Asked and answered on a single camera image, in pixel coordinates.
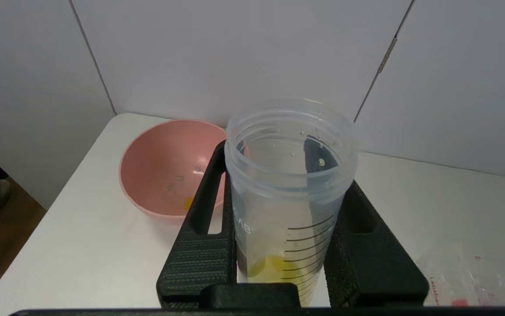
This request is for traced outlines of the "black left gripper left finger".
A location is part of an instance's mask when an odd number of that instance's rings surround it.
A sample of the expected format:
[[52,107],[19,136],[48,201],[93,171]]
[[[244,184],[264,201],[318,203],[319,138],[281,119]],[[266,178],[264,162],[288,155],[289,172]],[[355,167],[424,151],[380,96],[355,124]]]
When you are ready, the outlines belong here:
[[[216,146],[188,214],[157,280],[163,309],[195,309],[200,293],[215,284],[234,284],[237,277],[236,238],[225,142]],[[208,234],[219,188],[223,187],[222,230]]]

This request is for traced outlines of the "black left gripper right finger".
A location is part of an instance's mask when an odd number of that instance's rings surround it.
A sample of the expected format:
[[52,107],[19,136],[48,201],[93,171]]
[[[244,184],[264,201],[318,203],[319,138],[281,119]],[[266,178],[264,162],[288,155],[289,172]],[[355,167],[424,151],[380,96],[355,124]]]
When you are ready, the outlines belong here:
[[360,186],[345,193],[324,260],[332,307],[423,306],[423,273]]

